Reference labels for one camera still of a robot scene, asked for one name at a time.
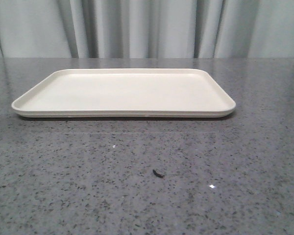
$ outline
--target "curtain fold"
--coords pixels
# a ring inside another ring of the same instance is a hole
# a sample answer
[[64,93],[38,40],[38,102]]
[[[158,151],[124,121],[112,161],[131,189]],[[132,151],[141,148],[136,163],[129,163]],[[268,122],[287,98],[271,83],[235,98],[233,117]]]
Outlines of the curtain fold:
[[0,57],[294,57],[294,0],[0,0]]

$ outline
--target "small debris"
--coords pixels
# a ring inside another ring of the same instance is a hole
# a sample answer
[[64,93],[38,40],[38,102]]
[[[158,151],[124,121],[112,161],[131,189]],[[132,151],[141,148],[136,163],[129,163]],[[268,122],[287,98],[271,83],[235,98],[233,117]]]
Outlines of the small debris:
[[159,177],[159,178],[163,178],[163,177],[165,177],[165,175],[158,173],[155,169],[152,170],[152,172],[153,172],[153,174],[154,174],[155,176],[157,176],[157,177]]

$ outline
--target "countertop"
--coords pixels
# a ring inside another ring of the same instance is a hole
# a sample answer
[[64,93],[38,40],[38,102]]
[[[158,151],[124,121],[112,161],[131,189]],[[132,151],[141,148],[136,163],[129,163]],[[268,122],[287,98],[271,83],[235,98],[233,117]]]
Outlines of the countertop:
[[[10,108],[70,68],[201,69],[237,107],[218,119]],[[294,59],[0,59],[0,234],[294,235]]]

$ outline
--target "curtain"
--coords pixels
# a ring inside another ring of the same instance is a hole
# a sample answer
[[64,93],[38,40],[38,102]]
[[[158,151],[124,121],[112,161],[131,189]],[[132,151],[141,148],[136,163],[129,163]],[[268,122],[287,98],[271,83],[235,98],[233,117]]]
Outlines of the curtain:
[[294,57],[294,0],[0,0],[0,57]]

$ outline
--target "tray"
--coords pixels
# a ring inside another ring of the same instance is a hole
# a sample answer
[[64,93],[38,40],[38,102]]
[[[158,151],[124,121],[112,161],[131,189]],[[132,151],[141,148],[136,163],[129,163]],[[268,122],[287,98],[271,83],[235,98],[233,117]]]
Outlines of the tray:
[[218,118],[235,106],[208,73],[195,69],[60,70],[12,103],[29,118]]

